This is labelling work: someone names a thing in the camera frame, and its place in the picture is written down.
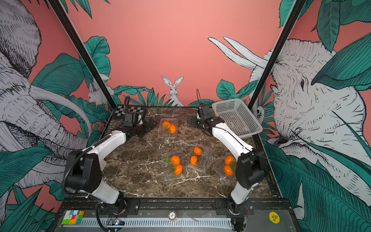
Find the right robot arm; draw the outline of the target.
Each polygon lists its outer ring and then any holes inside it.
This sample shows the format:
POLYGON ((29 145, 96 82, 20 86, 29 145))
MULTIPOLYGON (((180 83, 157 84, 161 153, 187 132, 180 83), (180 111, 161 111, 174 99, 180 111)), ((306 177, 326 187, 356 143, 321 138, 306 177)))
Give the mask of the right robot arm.
POLYGON ((266 177, 263 151, 253 148, 239 138, 219 117, 203 119, 197 116, 189 116, 187 126, 210 133, 234 156, 237 183, 231 192, 231 199, 235 205, 244 203, 253 189, 266 177))

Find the white perforated plastic basket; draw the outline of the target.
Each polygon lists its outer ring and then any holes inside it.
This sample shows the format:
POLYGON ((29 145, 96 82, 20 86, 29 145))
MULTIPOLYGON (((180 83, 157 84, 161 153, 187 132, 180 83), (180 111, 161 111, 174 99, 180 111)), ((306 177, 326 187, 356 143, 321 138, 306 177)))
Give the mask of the white perforated plastic basket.
POLYGON ((241 139, 263 131, 261 124, 241 99, 215 102, 212 104, 212 109, 215 115, 222 118, 241 139))

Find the clear clamshell container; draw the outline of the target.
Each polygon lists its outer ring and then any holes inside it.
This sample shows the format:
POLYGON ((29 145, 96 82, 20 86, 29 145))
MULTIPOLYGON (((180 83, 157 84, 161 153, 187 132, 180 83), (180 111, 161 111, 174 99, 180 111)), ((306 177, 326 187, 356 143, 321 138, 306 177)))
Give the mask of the clear clamshell container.
POLYGON ((186 178, 184 154, 173 151, 161 155, 161 167, 165 182, 186 178))
POLYGON ((178 134, 177 118, 161 118, 159 122, 159 138, 169 139, 176 138, 178 134))
POLYGON ((210 166, 212 149, 205 145, 195 145, 186 156, 187 169, 206 173, 210 166))
POLYGON ((213 170, 225 182, 236 181, 237 159, 233 155, 226 155, 216 161, 213 170))

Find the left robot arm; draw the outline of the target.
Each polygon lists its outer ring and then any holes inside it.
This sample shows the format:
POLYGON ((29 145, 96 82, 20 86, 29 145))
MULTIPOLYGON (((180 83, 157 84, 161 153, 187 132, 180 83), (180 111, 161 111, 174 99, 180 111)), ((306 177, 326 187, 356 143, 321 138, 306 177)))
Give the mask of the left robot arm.
POLYGON ((132 137, 142 138, 157 126, 153 119, 146 119, 144 111, 131 111, 129 101, 130 97, 127 96, 122 111, 124 118, 117 130, 112 130, 95 144, 68 155, 61 184, 65 197, 92 196, 109 205, 119 203, 120 191, 102 179, 100 164, 105 157, 132 137))

